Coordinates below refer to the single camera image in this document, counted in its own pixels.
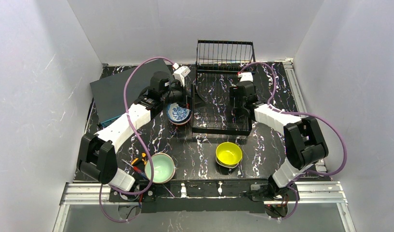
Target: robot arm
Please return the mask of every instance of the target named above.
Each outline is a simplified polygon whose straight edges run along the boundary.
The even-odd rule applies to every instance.
[[[191,101],[203,105],[202,98],[191,94],[184,87],[184,75],[190,70],[187,66],[174,65],[175,80],[170,81],[170,75],[156,72],[150,80],[150,86],[141,91],[138,99],[123,114],[107,128],[95,133],[83,135],[77,168],[102,184],[110,184],[121,190],[129,191],[135,180],[132,176],[117,167],[116,152],[129,139],[134,131],[129,125],[128,115],[136,129],[142,127],[157,116],[164,103],[177,102],[182,107],[189,107]]]
[[[278,131],[285,138],[286,159],[269,178],[267,194],[276,196],[314,163],[328,155],[328,148],[314,117],[301,118],[280,113],[258,100],[252,74],[239,74],[240,82],[230,88],[231,103],[252,120]]]

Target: dish rack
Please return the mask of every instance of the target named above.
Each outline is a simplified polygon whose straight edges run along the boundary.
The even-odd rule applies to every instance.
[[[230,104],[229,88],[238,82],[238,72],[255,62],[254,45],[244,41],[199,40],[195,62],[195,85],[206,106],[193,105],[192,132],[249,135],[252,121]],[[245,71],[256,72],[248,67]]]

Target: light green bowl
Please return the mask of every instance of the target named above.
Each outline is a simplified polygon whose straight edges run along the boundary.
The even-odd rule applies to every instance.
[[[171,180],[175,173],[175,165],[173,159],[165,153],[157,153],[151,156],[154,166],[153,183],[163,184]],[[145,166],[145,173],[148,179],[151,178],[150,161]]]

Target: black cable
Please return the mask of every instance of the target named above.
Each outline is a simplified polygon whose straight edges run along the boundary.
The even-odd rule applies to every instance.
[[[171,81],[171,78],[170,78],[170,80],[169,80],[169,83],[168,83],[168,94],[167,94],[167,97],[165,98],[165,102],[167,102],[167,100],[169,100],[169,98],[170,98],[170,93],[172,92],[172,89],[173,88],[171,88],[171,84],[172,84],[173,82]]]
[[[265,206],[265,208],[267,209],[267,210],[269,210],[271,213],[274,213],[274,214],[276,214],[276,215],[278,215],[278,216],[280,216],[280,217],[284,217],[284,216],[282,216],[279,212],[278,212],[278,210],[275,208],[275,207],[273,207],[273,206],[270,206],[270,208],[267,208],[266,206]]]
[[[130,208],[130,207],[131,207],[131,205],[123,205],[123,206],[119,206],[118,210],[120,210],[121,208]]]
[[[138,207],[138,205],[136,205],[136,206],[134,206],[134,207],[131,208],[131,210],[129,211],[129,214],[127,214],[126,219],[129,219],[129,216],[130,216],[132,210],[135,209],[135,208],[137,208],[137,207]]]

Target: white wall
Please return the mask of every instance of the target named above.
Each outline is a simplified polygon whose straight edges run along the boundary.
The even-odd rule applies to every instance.
[[[325,1],[294,66],[308,110],[347,141],[347,166],[334,178],[356,229],[394,231],[394,1]],[[342,151],[327,137],[333,170]]]
[[[323,0],[68,0],[102,63],[195,62],[198,39],[253,41],[293,57]]]
[[[0,0],[0,231],[52,231],[101,69],[66,0]]]

